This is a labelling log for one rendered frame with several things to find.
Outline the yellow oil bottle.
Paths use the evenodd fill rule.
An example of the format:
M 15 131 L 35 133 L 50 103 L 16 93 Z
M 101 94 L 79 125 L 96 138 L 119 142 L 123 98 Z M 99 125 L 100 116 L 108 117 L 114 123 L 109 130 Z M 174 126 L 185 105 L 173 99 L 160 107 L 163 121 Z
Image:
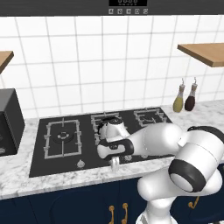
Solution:
M 184 93 L 184 90 L 185 90 L 185 84 L 182 83 L 180 86 L 179 86 L 179 89 L 178 89 L 178 95 L 172 105 L 172 108 L 173 108 L 173 111 L 176 112 L 176 113 L 179 113 L 182 108 L 183 108 L 183 104 L 184 104 L 184 100 L 183 100 L 183 93 Z

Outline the dark blue cupboard door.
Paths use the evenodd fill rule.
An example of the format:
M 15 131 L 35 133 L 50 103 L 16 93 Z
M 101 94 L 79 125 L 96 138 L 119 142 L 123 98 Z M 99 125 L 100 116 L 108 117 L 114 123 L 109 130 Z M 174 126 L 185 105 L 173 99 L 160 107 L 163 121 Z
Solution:
M 119 182 L 118 224 L 136 224 L 138 216 L 146 208 L 147 202 L 137 190 L 138 178 Z
M 117 182 L 83 186 L 29 197 L 38 224 L 109 224 L 114 206 L 118 224 Z
M 224 221 L 224 164 L 218 166 L 222 176 L 221 189 L 212 195 L 199 197 L 195 208 L 188 204 L 194 203 L 196 197 L 177 197 L 171 206 L 171 216 L 178 224 L 209 224 Z

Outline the dark brown vinegar bottle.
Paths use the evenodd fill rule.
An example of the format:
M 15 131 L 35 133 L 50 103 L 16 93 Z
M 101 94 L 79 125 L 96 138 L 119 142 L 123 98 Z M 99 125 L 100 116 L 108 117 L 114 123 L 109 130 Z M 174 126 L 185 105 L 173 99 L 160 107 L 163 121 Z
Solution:
M 197 89 L 197 81 L 195 80 L 191 86 L 190 94 L 188 95 L 187 99 L 185 100 L 185 110 L 192 111 L 195 106 L 195 93 Z

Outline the wooden wall shelf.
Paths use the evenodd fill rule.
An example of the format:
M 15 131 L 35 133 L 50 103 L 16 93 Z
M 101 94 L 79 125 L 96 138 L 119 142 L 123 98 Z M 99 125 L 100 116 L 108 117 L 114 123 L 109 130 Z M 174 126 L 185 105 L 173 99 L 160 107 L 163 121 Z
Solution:
M 13 51 L 0 51 L 0 74 L 14 57 Z
M 224 67 L 224 43 L 183 44 L 178 49 L 210 67 Z

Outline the grey burner grate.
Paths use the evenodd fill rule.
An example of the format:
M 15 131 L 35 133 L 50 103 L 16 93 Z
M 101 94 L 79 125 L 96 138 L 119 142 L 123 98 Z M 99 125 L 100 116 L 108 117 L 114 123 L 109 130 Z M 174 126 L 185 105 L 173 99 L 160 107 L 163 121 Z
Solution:
M 118 112 L 103 112 L 91 115 L 95 144 L 102 139 L 119 140 L 130 135 Z
M 138 124 L 143 128 L 153 123 L 170 123 L 170 118 L 161 108 L 142 108 L 134 111 Z
M 65 158 L 81 154 L 81 129 L 77 119 L 49 122 L 44 135 L 45 159 Z

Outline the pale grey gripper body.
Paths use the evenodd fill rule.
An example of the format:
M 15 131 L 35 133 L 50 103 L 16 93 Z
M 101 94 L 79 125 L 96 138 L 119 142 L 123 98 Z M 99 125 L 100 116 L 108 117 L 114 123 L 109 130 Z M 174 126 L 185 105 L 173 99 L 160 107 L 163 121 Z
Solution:
M 112 157 L 110 160 L 110 166 L 111 166 L 111 170 L 113 172 L 117 172 L 119 170 L 119 166 L 120 166 L 120 158 Z

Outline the black countertop appliance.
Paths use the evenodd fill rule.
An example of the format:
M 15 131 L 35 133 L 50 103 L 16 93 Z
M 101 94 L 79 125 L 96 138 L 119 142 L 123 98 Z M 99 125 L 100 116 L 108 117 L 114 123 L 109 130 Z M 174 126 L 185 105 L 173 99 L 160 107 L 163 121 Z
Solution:
M 15 88 L 0 89 L 0 157 L 16 155 L 25 120 Z

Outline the black extractor hood with display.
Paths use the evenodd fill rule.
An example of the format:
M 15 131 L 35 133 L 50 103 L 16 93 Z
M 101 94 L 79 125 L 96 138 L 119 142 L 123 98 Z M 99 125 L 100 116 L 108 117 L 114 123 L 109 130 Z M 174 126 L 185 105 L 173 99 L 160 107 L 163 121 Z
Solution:
M 0 0 L 0 17 L 224 15 L 224 0 Z

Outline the black gas hob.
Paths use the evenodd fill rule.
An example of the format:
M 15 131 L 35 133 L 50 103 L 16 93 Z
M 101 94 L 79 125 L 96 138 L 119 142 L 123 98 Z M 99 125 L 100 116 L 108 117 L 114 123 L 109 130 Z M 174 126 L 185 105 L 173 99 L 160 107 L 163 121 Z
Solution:
M 119 116 L 124 122 L 126 130 L 130 134 L 132 134 L 142 128 L 138 124 L 138 121 L 134 116 L 135 110 L 136 109 L 108 111 L 107 113 L 118 112 Z M 41 119 L 39 121 L 38 133 L 36 137 L 36 143 L 34 147 L 33 157 L 31 161 L 31 169 L 29 174 L 31 178 L 59 174 L 64 172 L 88 170 L 110 165 L 110 162 L 99 158 L 97 154 L 97 144 L 95 144 L 95 132 L 91 123 L 91 115 L 93 114 L 52 117 Z M 65 117 L 67 120 L 77 119 L 80 122 L 80 139 L 82 143 L 81 154 L 78 156 L 71 157 L 45 159 L 44 146 L 46 145 L 46 140 L 44 139 L 44 135 L 46 134 L 46 125 L 49 122 L 60 121 L 63 117 Z M 77 167 L 77 163 L 80 159 L 85 162 L 85 166 L 82 169 L 79 169 Z

